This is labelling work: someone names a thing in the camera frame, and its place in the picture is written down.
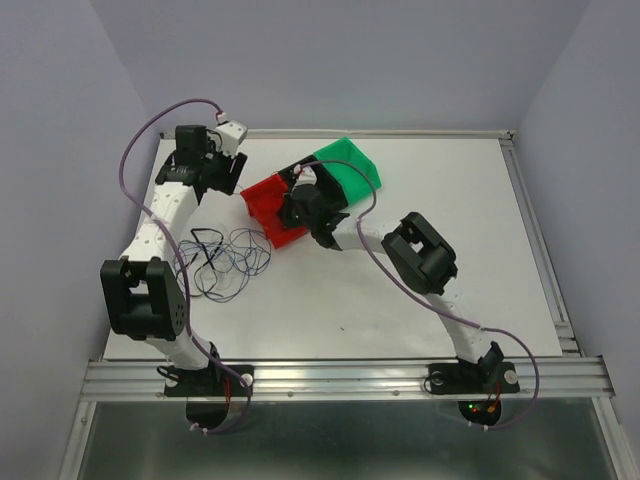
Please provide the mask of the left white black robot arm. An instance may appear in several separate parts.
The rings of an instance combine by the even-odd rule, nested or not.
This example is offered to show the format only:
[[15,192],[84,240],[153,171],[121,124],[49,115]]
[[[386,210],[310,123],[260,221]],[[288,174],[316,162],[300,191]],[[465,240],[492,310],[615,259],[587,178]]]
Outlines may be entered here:
[[223,371],[215,346],[191,329],[188,294],[172,269],[177,237],[204,194],[233,194],[247,161],[239,147],[246,126],[224,121],[213,129],[180,125],[175,149],[160,168],[144,220],[117,260],[107,260],[100,279],[112,330],[161,352],[173,364],[174,383],[188,379],[199,393],[215,392]]

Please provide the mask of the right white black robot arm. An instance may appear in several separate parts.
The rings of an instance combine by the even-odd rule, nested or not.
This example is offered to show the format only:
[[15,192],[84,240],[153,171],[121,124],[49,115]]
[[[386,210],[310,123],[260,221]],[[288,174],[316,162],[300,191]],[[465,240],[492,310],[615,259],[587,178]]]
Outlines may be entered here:
[[359,250],[378,267],[380,255],[395,269],[388,277],[418,303],[434,312],[454,347],[452,367],[432,367],[432,385],[450,393],[483,392],[503,380],[504,353],[479,324],[462,317],[460,291],[454,288],[458,274],[456,254],[450,244],[418,212],[411,212],[387,231],[337,209],[317,186],[294,187],[284,194],[279,216],[286,227],[304,227],[323,248],[335,251]]

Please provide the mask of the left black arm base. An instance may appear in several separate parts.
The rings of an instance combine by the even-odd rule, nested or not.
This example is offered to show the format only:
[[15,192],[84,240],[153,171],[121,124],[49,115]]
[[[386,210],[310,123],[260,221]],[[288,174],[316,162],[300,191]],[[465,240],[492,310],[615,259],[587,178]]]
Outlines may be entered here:
[[220,370],[215,364],[202,370],[184,370],[173,365],[160,365],[156,372],[164,379],[163,394],[186,401],[185,416],[190,428],[203,434],[222,433],[232,428],[239,417],[232,419],[231,401],[246,400],[253,388],[255,368],[250,364],[231,366],[234,374]]

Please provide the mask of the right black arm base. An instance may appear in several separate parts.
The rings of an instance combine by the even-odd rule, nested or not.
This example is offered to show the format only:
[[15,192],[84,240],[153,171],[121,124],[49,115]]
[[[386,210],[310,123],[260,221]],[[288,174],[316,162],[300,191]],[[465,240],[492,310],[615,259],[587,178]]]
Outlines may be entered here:
[[458,400],[458,410],[472,425],[496,427],[502,415],[502,397],[520,392],[515,366],[502,362],[484,371],[466,362],[432,363],[423,379],[425,392],[436,396],[468,396]]

